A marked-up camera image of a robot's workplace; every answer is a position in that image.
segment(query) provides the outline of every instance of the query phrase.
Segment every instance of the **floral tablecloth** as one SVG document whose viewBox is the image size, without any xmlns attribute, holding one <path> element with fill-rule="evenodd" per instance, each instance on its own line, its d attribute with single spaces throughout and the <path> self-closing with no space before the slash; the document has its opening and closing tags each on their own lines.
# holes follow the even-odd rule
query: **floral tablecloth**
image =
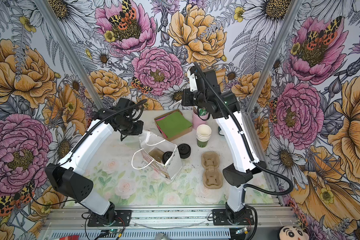
<svg viewBox="0 0 360 240">
<path fill-rule="evenodd" d="M 160 136 L 153 118 L 165 112 L 145 111 L 141 117 L 144 121 L 144 129 Z M 191 110 L 182 112 L 185 118 L 192 121 Z M 183 168 L 172 183 L 150 167 L 142 170 L 133 169 L 131 158 L 133 153 L 139 150 L 138 137 L 129 136 L 120 142 L 118 132 L 108 137 L 99 148 L 84 176 L 93 181 L 94 189 L 100 195 L 116 206 L 225 204 L 229 195 L 229 184 L 225 179 L 220 189 L 207 189 L 202 183 L 204 169 L 201 165 L 201 155 L 203 152 L 215 151 L 219 154 L 220 171 L 233 162 L 225 137 L 217 133 L 217 123 L 210 119 L 208 124 L 212 128 L 212 136 L 205 148 L 196 145 L 195 130 L 173 141 L 177 145 L 187 143 L 192 150 L 189 158 L 182 159 Z M 268 189 L 262 173 L 254 175 L 250 183 Z M 273 203 L 269 195 L 253 189 L 248 189 L 245 199 L 247 203 Z M 66 204 L 66 206 L 73 205 L 73 202 Z"/>
</svg>

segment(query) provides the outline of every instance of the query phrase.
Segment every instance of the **black cup lid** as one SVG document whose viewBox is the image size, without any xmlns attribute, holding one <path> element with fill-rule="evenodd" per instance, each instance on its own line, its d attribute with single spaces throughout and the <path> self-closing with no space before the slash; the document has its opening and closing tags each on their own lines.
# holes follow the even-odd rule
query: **black cup lid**
<svg viewBox="0 0 360 240">
<path fill-rule="evenodd" d="M 177 149 L 179 150 L 180 157 L 183 159 L 191 155 L 191 147 L 186 143 L 180 144 Z"/>
<path fill-rule="evenodd" d="M 173 152 L 168 151 L 168 152 L 164 152 L 163 154 L 163 164 L 165 164 L 168 159 L 172 156 Z"/>
</svg>

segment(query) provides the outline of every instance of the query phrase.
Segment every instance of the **pink container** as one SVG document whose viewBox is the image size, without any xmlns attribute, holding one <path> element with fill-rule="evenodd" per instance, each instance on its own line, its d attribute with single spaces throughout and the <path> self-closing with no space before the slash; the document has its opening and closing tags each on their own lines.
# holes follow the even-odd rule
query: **pink container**
<svg viewBox="0 0 360 240">
<path fill-rule="evenodd" d="M 208 118 L 208 114 L 204 115 L 204 116 L 200 116 L 200 118 L 197 116 L 197 114 L 195 113 L 195 111 L 192 111 L 192 127 L 193 129 L 197 129 L 198 126 L 200 126 L 201 124 L 207 124 L 207 121 L 203 121 L 202 119 L 207 119 Z"/>
</svg>

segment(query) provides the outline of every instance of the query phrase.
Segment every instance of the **cartoon face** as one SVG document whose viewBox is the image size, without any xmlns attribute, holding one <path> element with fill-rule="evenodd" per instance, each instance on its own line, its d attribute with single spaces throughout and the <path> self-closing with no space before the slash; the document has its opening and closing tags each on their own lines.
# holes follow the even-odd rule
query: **cartoon face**
<svg viewBox="0 0 360 240">
<path fill-rule="evenodd" d="M 295 226 L 285 226 L 280 229 L 280 240 L 309 240 L 307 233 L 303 232 L 301 228 Z"/>
</svg>

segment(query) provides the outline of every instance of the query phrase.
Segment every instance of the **green napkin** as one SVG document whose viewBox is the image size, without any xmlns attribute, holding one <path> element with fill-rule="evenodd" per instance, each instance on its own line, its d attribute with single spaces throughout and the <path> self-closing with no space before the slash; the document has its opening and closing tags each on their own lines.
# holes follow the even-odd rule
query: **green napkin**
<svg viewBox="0 0 360 240">
<path fill-rule="evenodd" d="M 177 111 L 156 122 L 168 138 L 173 137 L 192 126 L 192 123 Z"/>
</svg>

